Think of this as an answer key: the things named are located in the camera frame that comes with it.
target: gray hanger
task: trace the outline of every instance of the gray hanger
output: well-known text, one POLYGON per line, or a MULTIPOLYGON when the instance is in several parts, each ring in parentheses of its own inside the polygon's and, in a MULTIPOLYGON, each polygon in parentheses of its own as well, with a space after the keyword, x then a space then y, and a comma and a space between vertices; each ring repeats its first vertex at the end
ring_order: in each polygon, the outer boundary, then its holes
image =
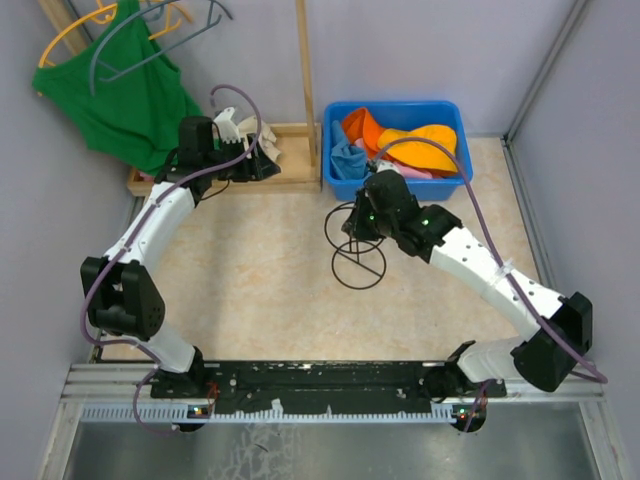
POLYGON ((177 2, 177 1, 178 0, 165 0, 164 2, 155 3, 155 4, 151 5, 150 7, 146 8, 144 10, 140 10, 139 12, 134 13, 133 15, 131 15, 130 17, 125 19, 122 23, 117 25, 111 32, 109 32, 109 34, 106 37, 104 37, 104 39, 102 40, 102 42, 100 42, 100 45, 98 45, 98 48, 94 52, 93 57, 91 57, 91 64, 89 66, 89 91, 91 92, 91 96, 95 96, 95 94, 96 94, 95 81, 96 81, 96 66, 98 64, 106 67, 107 69, 109 69, 109 70, 111 70, 112 72, 115 73, 113 76, 108 77, 108 78, 100 77, 99 80, 101 82, 105 82, 105 83, 113 82, 114 80, 117 80, 118 78, 123 77, 127 73, 131 73, 132 71, 136 70, 137 68, 140 68, 141 66, 149 63, 151 60, 159 57, 160 55, 164 55, 168 51, 173 50, 174 48, 182 45, 185 42, 188 42, 192 38, 200 35, 201 33, 209 30, 210 28, 215 27, 222 20, 222 15, 219 14, 218 18, 216 18, 216 20, 213 23, 211 22, 211 17, 213 16, 213 7, 214 7, 214 5, 216 5, 216 4, 220 5, 220 8, 222 8, 222 10, 224 11, 225 15, 227 17, 229 17, 229 20, 233 20, 233 16, 231 15, 231 13, 229 13, 229 10, 227 10, 227 8, 224 5, 222 5, 218 0, 209 0, 210 5, 209 5, 209 15, 207 16, 207 25, 204 26, 203 28, 201 28, 200 30, 198 30, 197 32, 194 32, 191 35, 183 38, 182 40, 180 40, 178 42, 176 42, 175 44, 169 45, 168 47, 163 48, 159 52, 154 53, 150 57, 147 57, 144 60, 142 60, 141 62, 138 62, 135 65, 132 65, 132 66, 130 66, 128 68, 125 68, 122 71, 120 71, 120 70, 118 70, 116 68, 113 68, 112 66, 110 66, 110 65, 106 64, 105 62, 103 62, 102 60, 98 59, 98 57, 100 56, 100 53, 104 49, 105 45, 113 38, 113 36, 115 34, 117 34, 126 25, 131 23, 136 18, 138 18, 138 17, 140 17, 142 15, 146 15, 147 13, 149 13, 152 10, 155 10, 156 8, 164 9, 165 5, 168 5, 170 3, 177 2))

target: gray floor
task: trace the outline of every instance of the gray floor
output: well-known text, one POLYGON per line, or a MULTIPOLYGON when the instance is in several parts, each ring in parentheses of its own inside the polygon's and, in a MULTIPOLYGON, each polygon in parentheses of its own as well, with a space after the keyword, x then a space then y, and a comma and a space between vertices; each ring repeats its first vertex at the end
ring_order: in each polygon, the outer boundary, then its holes
POLYGON ((71 479, 596 479, 578 406, 492 405, 477 434, 448 425, 209 425, 175 438, 81 424, 71 479))

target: clothes hanger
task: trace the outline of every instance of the clothes hanger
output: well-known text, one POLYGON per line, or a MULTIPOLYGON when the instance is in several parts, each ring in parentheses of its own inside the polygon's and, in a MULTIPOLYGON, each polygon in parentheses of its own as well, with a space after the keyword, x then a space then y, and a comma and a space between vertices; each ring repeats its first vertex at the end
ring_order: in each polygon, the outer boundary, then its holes
POLYGON ((116 35, 127 24, 129 24, 130 22, 132 22, 136 18, 151 12, 152 10, 155 10, 157 8, 164 8, 165 5, 171 6, 170 4, 172 4, 174 2, 177 2, 177 1, 179 1, 179 0, 164 0, 164 1, 161 1, 159 3, 156 3, 155 5, 151 5, 150 7, 146 8, 144 10, 140 10, 139 12, 134 13, 130 17, 126 18, 123 22, 118 24, 113 30, 111 30, 102 39, 102 41, 100 42, 100 45, 98 45, 98 48, 96 48, 96 51, 93 53, 93 57, 91 58, 91 66, 89 67, 89 90, 91 92, 91 96, 95 96, 95 94, 96 94, 95 82, 96 82, 96 67, 97 67, 98 64, 100 64, 101 66, 106 67, 109 70, 111 70, 112 72, 114 72, 113 76, 107 77, 107 78, 100 77, 99 80, 101 82, 104 82, 104 83, 113 82, 114 80, 117 80, 118 78, 126 75, 127 73, 130 73, 133 70, 136 70, 137 68, 149 63, 150 61, 152 61, 153 59, 159 57, 160 55, 164 55, 167 52, 169 52, 170 50, 173 50, 174 48, 182 45, 183 43, 188 42, 192 38, 194 38, 194 37, 200 35, 201 33, 205 32, 206 30, 209 30, 210 28, 215 27, 222 20, 222 14, 218 14, 218 17, 216 18, 216 20, 214 22, 211 21, 211 18, 213 17, 213 8, 214 8, 215 5, 219 5, 220 8, 222 9, 222 11, 225 13, 225 15, 229 18, 229 20, 233 20, 233 16, 231 15, 229 10, 227 10, 227 8, 224 5, 222 5, 218 0, 209 0, 209 14, 207 15, 207 24, 203 28, 198 30, 197 32, 194 32, 191 35, 188 35, 187 37, 183 38, 182 40, 179 40, 178 42, 174 43, 173 45, 170 45, 168 47, 164 47, 159 52, 151 55, 150 57, 145 58, 144 60, 142 60, 141 62, 136 63, 135 65, 132 65, 132 66, 130 66, 128 68, 125 68, 122 71, 119 71, 119 70, 117 70, 117 69, 105 64, 104 62, 102 62, 102 61, 100 61, 98 59, 99 56, 100 56, 100 53, 104 49, 105 45, 107 43, 109 43, 109 41, 114 37, 114 35, 116 35))
MULTIPOLYGON (((140 0, 140 3, 142 3, 143 1, 146 1, 147 5, 152 5, 152 3, 156 3, 156 4, 158 4, 158 6, 160 6, 159 4, 161 3, 161 0, 140 0)), ((99 25, 103 25, 105 23, 111 22, 113 20, 113 18, 115 18, 115 14, 116 14, 116 11, 117 11, 117 8, 118 8, 118 4, 117 3, 112 3, 111 5, 102 6, 102 1, 101 0, 96 0, 96 2, 98 3, 98 6, 99 6, 99 8, 97 10, 85 15, 82 18, 79 18, 78 20, 73 22, 71 25, 69 25, 67 28, 62 30, 56 36, 56 38, 53 39, 53 41, 47 46, 47 48, 42 53, 42 56, 40 57, 40 61, 38 62, 38 67, 39 68, 44 68, 45 66, 50 66, 50 67, 55 66, 55 64, 51 60, 48 59, 49 55, 51 54, 52 50, 56 47, 56 45, 58 45, 58 43, 60 43, 60 41, 69 32, 73 31, 78 26, 84 24, 85 22, 87 22, 89 20, 94 21, 95 23, 98 23, 99 25)), ((159 37, 161 37, 163 35, 166 35, 167 33, 176 30, 177 28, 179 28, 182 25, 182 18, 178 18, 176 20, 176 22, 173 25, 171 25, 171 11, 174 8, 177 9, 180 12, 180 14, 187 20, 187 22, 193 23, 193 17, 191 17, 189 12, 187 12, 184 7, 182 7, 180 5, 169 5, 169 8, 167 9, 167 16, 166 16, 166 19, 165 19, 165 27, 164 27, 164 29, 162 29, 161 31, 151 35, 149 37, 149 40, 154 40, 154 39, 159 38, 159 37)), ((163 10, 164 10, 164 4, 161 5, 161 10, 160 10, 159 13, 162 13, 163 10)))

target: green fabric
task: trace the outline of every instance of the green fabric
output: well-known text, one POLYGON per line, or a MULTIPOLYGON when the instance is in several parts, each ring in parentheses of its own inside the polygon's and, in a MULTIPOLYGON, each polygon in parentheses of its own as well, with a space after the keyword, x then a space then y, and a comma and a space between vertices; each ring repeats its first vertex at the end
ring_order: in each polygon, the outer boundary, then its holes
MULTIPOLYGON (((183 117, 202 111, 180 84, 180 70, 161 55, 113 81, 113 72, 96 68, 96 95, 89 92, 89 65, 101 40, 119 23, 140 10, 138 0, 120 0, 115 19, 86 50, 66 63, 39 68, 33 87, 49 97, 82 132, 87 146, 108 153, 142 172, 154 175, 167 154, 178 145, 183 117)), ((100 60, 118 70, 130 67, 160 50, 149 40, 142 16, 122 28, 107 43, 100 60)))

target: yellow hanger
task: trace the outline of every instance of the yellow hanger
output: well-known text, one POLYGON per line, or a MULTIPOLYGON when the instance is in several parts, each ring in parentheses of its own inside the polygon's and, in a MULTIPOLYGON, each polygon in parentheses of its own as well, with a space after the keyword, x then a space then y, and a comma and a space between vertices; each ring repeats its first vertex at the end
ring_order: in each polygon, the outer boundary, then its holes
MULTIPOLYGON (((110 21, 112 21, 115 18, 115 14, 116 11, 118 9, 118 4, 117 3, 113 3, 111 5, 107 5, 102 6, 102 1, 101 0, 96 0, 98 2, 98 6, 100 7, 98 10, 89 13, 87 15, 85 15, 82 18, 79 18, 78 20, 76 20, 75 22, 73 22, 71 25, 69 25, 67 28, 65 28, 63 31, 61 31, 58 36, 56 36, 56 38, 53 39, 53 41, 47 46, 47 48, 44 50, 44 52, 42 53, 42 56, 40 57, 40 61, 38 62, 38 67, 39 68, 44 68, 45 65, 48 65, 50 67, 55 66, 55 64, 48 60, 47 57, 49 57, 49 54, 51 53, 51 51, 56 47, 56 45, 58 45, 58 43, 60 43, 60 40, 62 40, 65 35, 67 35, 69 32, 71 32, 72 30, 74 30, 75 28, 77 28, 79 25, 82 25, 83 23, 85 23, 88 20, 94 21, 100 25, 103 25, 105 23, 108 23, 110 21), (106 14, 103 18, 96 18, 99 15, 102 14, 106 14)), ((152 0, 152 2, 154 3, 159 3, 162 0, 152 0)), ((171 10, 172 8, 176 8, 181 14, 182 16, 187 20, 187 22, 189 23, 193 23, 193 17, 191 17, 191 15, 184 9, 184 7, 181 7, 179 5, 175 5, 174 3, 169 4, 169 8, 167 9, 167 18, 165 20, 165 26, 164 29, 154 33, 153 35, 151 35, 149 37, 149 40, 154 40, 158 37, 161 37, 169 32, 172 32, 174 30, 176 30, 177 28, 180 27, 180 25, 182 25, 182 19, 178 18, 178 20, 176 21, 176 23, 174 23, 173 25, 171 25, 171 10)))

